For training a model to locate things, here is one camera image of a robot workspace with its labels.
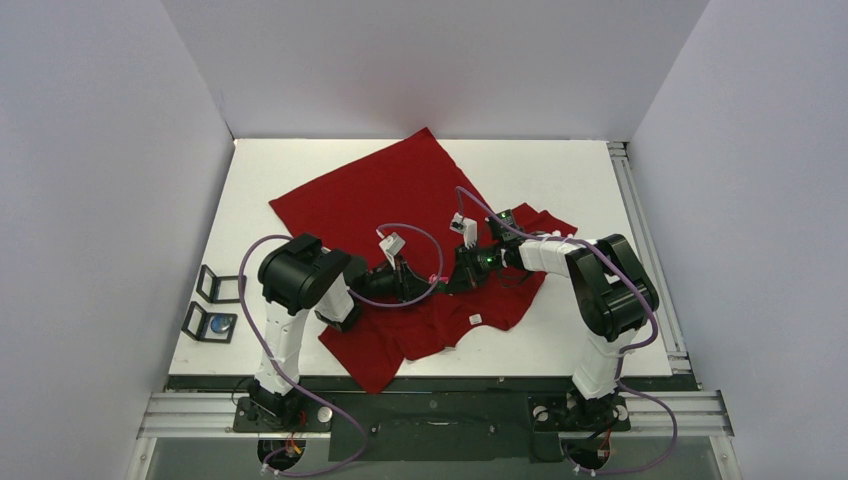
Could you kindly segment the red t-shirt garment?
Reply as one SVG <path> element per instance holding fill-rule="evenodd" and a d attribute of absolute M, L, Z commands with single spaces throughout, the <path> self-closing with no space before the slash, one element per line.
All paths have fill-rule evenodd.
<path fill-rule="evenodd" d="M 417 272 L 434 274 L 438 261 L 454 266 L 460 243 L 448 223 L 457 210 L 456 187 L 479 191 L 428 129 L 308 180 L 277 189 L 268 203 L 292 235 L 309 233 L 329 248 L 383 261 L 376 228 L 397 222 L 406 237 L 402 250 Z M 320 342 L 367 393 L 382 392 L 405 361 L 417 361 L 456 347 L 474 330 L 507 332 L 524 317 L 544 276 L 532 275 L 505 288 L 495 279 L 458 295 L 436 294 L 399 307 L 364 305 L 348 333 L 326 328 Z M 471 325 L 479 314 L 482 323 Z"/>

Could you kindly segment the blue round brooch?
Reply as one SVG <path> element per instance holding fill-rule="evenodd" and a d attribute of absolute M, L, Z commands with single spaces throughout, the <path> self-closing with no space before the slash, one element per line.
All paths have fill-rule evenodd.
<path fill-rule="evenodd" d="M 233 329 L 236 319 L 232 315 L 214 315 L 208 322 L 209 330 L 218 335 L 228 333 Z"/>

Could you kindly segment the pink flower brooch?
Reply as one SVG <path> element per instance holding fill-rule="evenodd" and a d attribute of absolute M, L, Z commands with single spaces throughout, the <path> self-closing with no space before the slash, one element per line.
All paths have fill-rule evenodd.
<path fill-rule="evenodd" d="M 444 275 L 432 274 L 429 277 L 430 284 L 434 291 L 444 292 L 449 283 L 449 277 Z"/>

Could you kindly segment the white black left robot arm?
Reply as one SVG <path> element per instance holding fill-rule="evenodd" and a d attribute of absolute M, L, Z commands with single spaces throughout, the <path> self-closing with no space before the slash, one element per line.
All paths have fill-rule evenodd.
<path fill-rule="evenodd" d="M 392 297 L 406 305 L 437 291 L 439 274 L 416 273 L 393 246 L 384 252 L 389 257 L 370 268 L 361 256 L 329 249 L 319 238 L 301 234 L 261 262 L 257 279 L 266 321 L 263 332 L 254 332 L 263 356 L 247 391 L 272 429 L 285 430 L 301 421 L 307 395 L 300 388 L 299 356 L 311 313 L 345 333 L 356 325 L 365 304 Z"/>

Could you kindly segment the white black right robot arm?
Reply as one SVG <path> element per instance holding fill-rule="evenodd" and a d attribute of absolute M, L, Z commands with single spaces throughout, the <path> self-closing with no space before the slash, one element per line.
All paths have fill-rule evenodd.
<path fill-rule="evenodd" d="M 487 217 L 486 224 L 493 242 L 482 246 L 476 222 L 454 214 L 450 228 L 463 242 L 455 250 L 454 269 L 443 291 L 477 289 L 490 274 L 506 268 L 569 279 L 587 334 L 572 376 L 577 391 L 565 398 L 564 413 L 578 427 L 592 425 L 603 415 L 602 398 L 616 390 L 627 346 L 659 306 L 652 281 L 619 234 L 579 240 L 559 233 L 528 233 L 510 210 Z"/>

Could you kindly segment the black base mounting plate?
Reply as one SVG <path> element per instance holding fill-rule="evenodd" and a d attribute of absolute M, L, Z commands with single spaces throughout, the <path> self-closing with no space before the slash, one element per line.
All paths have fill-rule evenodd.
<path fill-rule="evenodd" d="M 237 387 L 233 431 L 256 433 L 260 455 L 276 448 L 273 466 L 288 468 L 310 434 L 326 434 L 329 459 L 361 461 L 560 462 L 572 454 L 604 460 L 608 437 L 631 428 L 618 391 L 585 400 L 568 377 L 398 378 L 378 394 L 353 380 L 306 377 L 310 396 Z"/>

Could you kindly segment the right side aluminium rail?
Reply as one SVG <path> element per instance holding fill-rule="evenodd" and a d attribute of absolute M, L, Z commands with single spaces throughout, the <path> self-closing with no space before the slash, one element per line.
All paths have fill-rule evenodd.
<path fill-rule="evenodd" d="M 703 386 L 692 371 L 688 349 L 671 295 L 668 292 L 666 277 L 636 189 L 627 146 L 626 142 L 620 141 L 607 143 L 608 154 L 633 233 L 634 249 L 639 254 L 642 264 L 660 296 L 656 318 L 672 370 L 672 378 L 682 386 L 695 387 L 701 390 Z"/>

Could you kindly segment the aluminium frame rail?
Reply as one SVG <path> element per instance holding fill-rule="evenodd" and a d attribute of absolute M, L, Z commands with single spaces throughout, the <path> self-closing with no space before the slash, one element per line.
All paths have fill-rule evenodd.
<path fill-rule="evenodd" d="M 681 437 L 732 437 L 730 416 L 719 391 L 653 392 L 676 415 Z M 660 437 L 671 432 L 668 413 L 655 402 L 624 393 L 628 436 Z M 140 438 L 281 439 L 286 430 L 257 422 L 247 427 L 247 414 L 229 393 L 155 393 L 148 401 Z"/>

